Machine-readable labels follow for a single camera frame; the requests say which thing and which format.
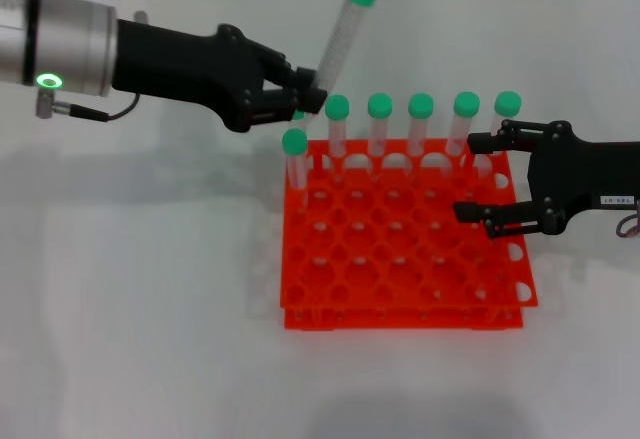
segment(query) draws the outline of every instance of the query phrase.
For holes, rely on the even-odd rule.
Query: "white surface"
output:
[[[193,33],[231,22],[314,66],[340,0],[109,2]],[[338,83],[349,135],[366,137],[372,92],[398,111],[432,94],[442,135],[458,92],[479,94],[486,130],[513,89],[523,119],[640,139],[637,17],[640,0],[381,0]],[[237,136],[150,98],[110,125],[39,121],[33,98],[0,88],[2,439],[636,437],[640,255],[615,237],[623,213],[528,239],[541,306],[524,330],[286,332],[284,125]],[[527,158],[511,159],[525,198]]]

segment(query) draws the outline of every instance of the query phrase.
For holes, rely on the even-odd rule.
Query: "test tube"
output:
[[[289,185],[296,191],[307,187],[307,147],[307,135],[302,129],[289,129],[282,135]]]
[[[324,106],[329,119],[329,155],[342,157],[347,153],[347,128],[349,100],[339,94],[330,96]]]
[[[393,111],[391,97],[381,92],[374,94],[369,98],[368,110],[371,116],[368,152],[370,156],[383,156],[387,142],[387,119]]]
[[[340,15],[333,26],[329,42],[316,71],[314,86],[327,92],[333,90],[362,18],[375,2],[376,0],[344,0]]]
[[[412,157],[424,154],[424,140],[427,137],[427,119],[433,114],[433,98],[429,94],[414,94],[409,100],[409,140],[407,153]]]
[[[289,121],[289,129],[301,129],[303,131],[307,130],[307,121],[304,120],[304,112],[296,111],[293,113],[293,117],[291,121]]]
[[[461,92],[453,102],[453,122],[451,132],[445,146],[445,152],[450,156],[459,156],[464,150],[464,145],[471,128],[471,120],[478,114],[480,98],[473,92]]]
[[[491,135],[496,135],[498,129],[502,126],[502,121],[516,117],[520,112],[521,106],[522,99],[520,99],[520,96],[515,92],[504,91],[498,94],[496,103],[493,106],[495,114],[491,122]]]

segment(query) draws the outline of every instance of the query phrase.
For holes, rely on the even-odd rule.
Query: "black cable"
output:
[[[636,202],[636,211],[637,212],[635,214],[631,214],[630,216],[625,217],[618,223],[618,226],[616,227],[616,234],[618,235],[618,237],[626,238],[635,237],[638,235],[638,232],[640,232],[640,200]],[[624,226],[629,221],[633,221],[634,219],[638,220],[636,225],[631,226],[629,229],[622,232],[622,226]]]
[[[136,108],[139,101],[140,101],[140,94],[136,94],[135,97],[133,98],[133,102],[131,102],[131,104],[129,104],[127,108],[111,116],[106,112],[98,111],[97,109],[91,109],[89,107],[79,106],[78,104],[71,104],[69,107],[69,115],[71,117],[88,119],[90,121],[111,122],[129,114],[131,111],[133,111]]]

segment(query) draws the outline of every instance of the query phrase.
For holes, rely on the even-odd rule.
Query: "label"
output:
[[[602,206],[633,206],[633,196],[600,196]]]

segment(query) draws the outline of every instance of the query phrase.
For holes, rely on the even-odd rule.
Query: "metal cylinder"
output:
[[[34,81],[54,74],[64,91],[106,96],[117,38],[115,8],[82,0],[41,0]]]

